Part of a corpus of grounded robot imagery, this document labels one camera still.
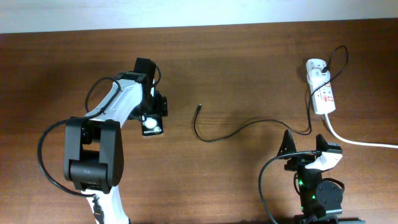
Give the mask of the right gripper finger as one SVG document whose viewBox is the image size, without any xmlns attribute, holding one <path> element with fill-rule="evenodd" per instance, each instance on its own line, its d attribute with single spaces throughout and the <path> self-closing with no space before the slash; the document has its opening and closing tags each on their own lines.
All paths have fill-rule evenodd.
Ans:
<svg viewBox="0 0 398 224">
<path fill-rule="evenodd" d="M 326 152 L 328 149 L 329 149 L 329 146 L 328 146 L 327 141 L 321 134 L 318 134 L 316 136 L 316 151 Z"/>
<path fill-rule="evenodd" d="M 289 129 L 285 130 L 282 143 L 277 153 L 279 159 L 290 159 L 296 153 L 295 142 Z"/>
</svg>

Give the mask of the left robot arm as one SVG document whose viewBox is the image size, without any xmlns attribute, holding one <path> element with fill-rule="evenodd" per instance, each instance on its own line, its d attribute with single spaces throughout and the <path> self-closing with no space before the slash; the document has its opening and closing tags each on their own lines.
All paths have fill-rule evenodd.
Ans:
<svg viewBox="0 0 398 224">
<path fill-rule="evenodd" d="M 124 170 L 121 128 L 140 122 L 143 136 L 164 132 L 167 99 L 157 91 L 160 70 L 152 60 L 137 58 L 134 69 L 115 76 L 112 89 L 81 121 L 65 130 L 64 176 L 86 198 L 96 223 L 130 223 L 119 183 Z"/>
</svg>

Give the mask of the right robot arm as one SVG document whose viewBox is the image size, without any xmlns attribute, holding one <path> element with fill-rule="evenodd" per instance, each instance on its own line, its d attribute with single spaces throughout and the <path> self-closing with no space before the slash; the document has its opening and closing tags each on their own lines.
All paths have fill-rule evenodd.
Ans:
<svg viewBox="0 0 398 224">
<path fill-rule="evenodd" d="M 321 134 L 316 136 L 314 151 L 298 152 L 290 131 L 284 132 L 277 158 L 285 159 L 284 169 L 295 173 L 294 186 L 302 210 L 301 215 L 294 216 L 295 223 L 338 223 L 345 186 L 322 174 L 334 168 L 342 157 L 340 145 L 327 142 Z"/>
</svg>

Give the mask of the black Galaxy flip phone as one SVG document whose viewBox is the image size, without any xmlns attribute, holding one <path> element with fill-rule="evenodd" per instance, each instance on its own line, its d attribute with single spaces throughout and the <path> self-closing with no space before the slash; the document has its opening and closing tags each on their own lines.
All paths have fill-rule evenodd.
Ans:
<svg viewBox="0 0 398 224">
<path fill-rule="evenodd" d="M 164 133 L 161 116 L 148 117 L 142 122 L 142 135 L 144 137 L 156 136 Z"/>
</svg>

